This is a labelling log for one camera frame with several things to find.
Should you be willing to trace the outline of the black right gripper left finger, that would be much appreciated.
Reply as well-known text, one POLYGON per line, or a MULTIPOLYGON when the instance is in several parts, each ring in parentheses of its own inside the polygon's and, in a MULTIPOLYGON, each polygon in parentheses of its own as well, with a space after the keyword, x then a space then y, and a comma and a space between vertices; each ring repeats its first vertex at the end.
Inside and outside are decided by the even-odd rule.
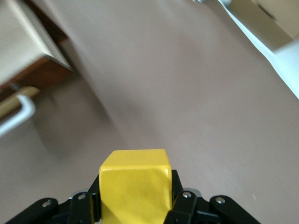
POLYGON ((94 224, 101 219, 99 177, 88 191, 81 191, 59 204, 42 198, 11 219, 13 224, 94 224))

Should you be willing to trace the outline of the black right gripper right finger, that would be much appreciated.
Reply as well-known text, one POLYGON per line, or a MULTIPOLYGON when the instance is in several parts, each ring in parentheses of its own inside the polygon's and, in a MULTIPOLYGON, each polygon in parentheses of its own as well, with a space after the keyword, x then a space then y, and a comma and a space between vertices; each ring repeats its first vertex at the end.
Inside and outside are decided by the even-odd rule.
POLYGON ((172 170, 172 209, 165 224, 258 224, 231 197, 216 195, 205 200, 195 189, 183 188, 178 172, 172 170))

